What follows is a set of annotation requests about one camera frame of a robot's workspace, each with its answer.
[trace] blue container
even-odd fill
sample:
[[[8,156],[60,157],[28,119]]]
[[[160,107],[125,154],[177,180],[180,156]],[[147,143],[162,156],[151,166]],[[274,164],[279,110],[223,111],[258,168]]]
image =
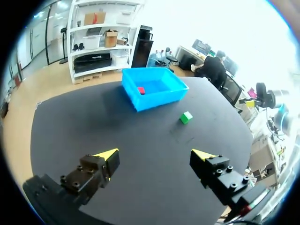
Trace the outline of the blue container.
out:
[[[188,86],[167,68],[131,68],[122,70],[122,86],[139,112],[182,100]],[[145,89],[141,95],[138,87]]]

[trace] shelf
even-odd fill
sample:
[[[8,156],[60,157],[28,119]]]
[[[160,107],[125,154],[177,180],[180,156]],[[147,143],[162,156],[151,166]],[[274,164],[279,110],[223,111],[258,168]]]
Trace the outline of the shelf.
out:
[[[88,74],[94,74],[94,73],[100,73],[100,72],[104,72],[104,71],[108,71],[108,70],[116,70],[116,69],[126,69],[129,68],[129,65],[122,65],[122,66],[109,66],[109,67],[103,67],[103,68],[98,68],[98,69],[92,69],[92,70],[88,70],[85,72],[81,72],[81,73],[74,73],[74,78],[80,77],[80,76],[85,76]]]
[[[129,28],[135,28],[131,26],[130,24],[118,24],[118,23],[98,23],[98,24],[92,24],[92,25],[85,25],[81,27],[74,27],[70,29],[70,32],[79,31],[79,30],[86,30],[90,28],[95,27],[129,27]]]
[[[137,6],[140,4],[144,4],[142,0],[80,0],[75,2],[76,6],[82,7],[89,4],[95,4],[95,3],[101,3],[101,4],[124,4],[129,6]]]
[[[111,47],[111,48],[100,47],[100,48],[89,49],[89,50],[79,50],[79,51],[72,52],[70,54],[70,56],[82,55],[82,54],[86,54],[86,53],[93,53],[93,52],[99,52],[99,51],[105,51],[105,50],[116,50],[116,49],[132,49],[132,46],[131,45],[129,45],[129,46],[117,45],[117,46]]]

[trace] glass wall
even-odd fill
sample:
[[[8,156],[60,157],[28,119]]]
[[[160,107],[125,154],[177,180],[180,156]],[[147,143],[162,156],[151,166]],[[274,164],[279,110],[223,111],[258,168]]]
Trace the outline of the glass wall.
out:
[[[41,68],[67,57],[67,36],[61,29],[67,26],[72,0],[49,1],[39,9],[17,44],[17,54],[24,78]]]
[[[67,57],[67,36],[61,33],[61,29],[67,26],[68,16],[72,0],[61,0],[51,6],[47,26],[47,41],[49,63],[56,62]]]

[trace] black table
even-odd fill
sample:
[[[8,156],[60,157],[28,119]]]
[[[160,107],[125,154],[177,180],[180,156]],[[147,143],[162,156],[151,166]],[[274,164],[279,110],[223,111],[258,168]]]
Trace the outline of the black table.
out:
[[[120,166],[81,211],[117,225],[211,225],[225,209],[189,166],[192,148],[231,159],[243,173],[252,136],[205,79],[183,78],[180,102],[137,113],[120,82],[83,88],[40,104],[31,134],[36,175],[56,182],[85,154],[118,148]],[[179,117],[193,119],[183,125]]]

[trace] black box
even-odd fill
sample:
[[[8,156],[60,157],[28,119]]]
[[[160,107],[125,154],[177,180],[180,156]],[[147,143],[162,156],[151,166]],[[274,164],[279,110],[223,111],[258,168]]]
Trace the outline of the black box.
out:
[[[74,60],[74,71],[75,73],[80,73],[111,65],[112,59],[109,53],[84,55]]]

